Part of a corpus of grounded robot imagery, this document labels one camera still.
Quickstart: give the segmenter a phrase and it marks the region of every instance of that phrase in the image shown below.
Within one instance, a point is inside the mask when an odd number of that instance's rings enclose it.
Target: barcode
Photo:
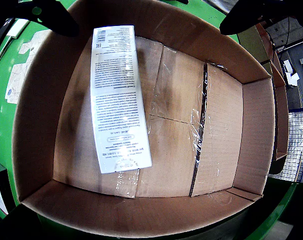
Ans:
[[[105,38],[106,38],[106,30],[100,30],[97,33],[96,43],[105,42]]]

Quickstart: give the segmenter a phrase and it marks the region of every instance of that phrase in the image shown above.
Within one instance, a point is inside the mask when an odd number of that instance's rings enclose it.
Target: label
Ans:
[[[151,167],[134,26],[93,30],[90,101],[101,173]]]

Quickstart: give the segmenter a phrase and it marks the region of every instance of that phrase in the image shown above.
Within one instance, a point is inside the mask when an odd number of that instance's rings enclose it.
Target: green surface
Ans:
[[[73,2],[74,0],[61,1],[65,8],[68,8]],[[187,5],[177,1],[164,2],[190,12],[217,28],[225,18],[223,13],[209,6],[202,0],[189,0],[189,4]],[[18,204],[18,200],[12,166],[12,128],[16,104],[7,103],[5,93],[13,65],[25,63],[29,55],[29,51],[25,54],[18,54],[22,44],[29,42],[35,32],[45,29],[47,28],[38,23],[30,22],[19,38],[12,40],[10,46],[0,60],[0,164],[7,168],[10,187],[16,205]],[[238,42],[236,35],[231,37]],[[3,218],[4,216],[5,214],[0,210],[0,217]]]
[[[283,211],[286,209],[287,205],[291,201],[297,183],[292,183],[286,192],[285,196],[282,198],[278,206],[272,211],[272,213],[266,218],[266,220],[252,233],[250,234],[246,240],[263,240],[272,227],[275,225],[276,221],[280,218]]]

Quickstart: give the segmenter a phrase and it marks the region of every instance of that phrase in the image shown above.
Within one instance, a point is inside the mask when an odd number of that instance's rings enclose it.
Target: open cardboard box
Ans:
[[[277,161],[284,158],[288,154],[288,136],[289,136],[289,119],[288,119],[288,103],[286,94],[286,84],[283,76],[270,61],[263,65],[263,67],[272,74],[275,99],[276,99],[276,141],[274,146],[273,160]]]
[[[79,36],[48,36],[16,109],[12,161],[22,204],[85,232],[147,238],[208,226],[262,196],[274,148],[274,90],[244,48],[160,1],[79,0],[69,12]],[[134,25],[139,36],[152,167],[100,174],[90,42],[94,28],[112,25]],[[198,153],[195,129],[202,129]]]
[[[283,79],[281,64],[277,53],[273,51],[268,33],[261,24],[239,33],[238,38],[239,43],[272,75],[277,125],[273,160],[276,161],[287,156],[289,137],[286,84]]]

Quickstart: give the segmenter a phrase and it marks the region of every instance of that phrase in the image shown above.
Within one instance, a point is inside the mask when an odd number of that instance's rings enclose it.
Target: crease in cardboard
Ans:
[[[203,82],[202,82],[202,95],[201,95],[201,111],[200,111],[200,123],[199,123],[199,131],[197,133],[196,128],[193,128],[191,131],[194,133],[194,146],[196,148],[196,157],[195,157],[195,166],[193,170],[193,176],[192,181],[190,185],[190,191],[189,196],[191,197],[193,194],[193,189],[195,185],[197,170],[199,166],[200,161],[200,155],[202,151],[202,145],[203,145],[203,134],[204,134],[204,123],[206,120],[206,105],[207,105],[207,88],[208,88],[208,72],[207,72],[207,65],[203,65]]]

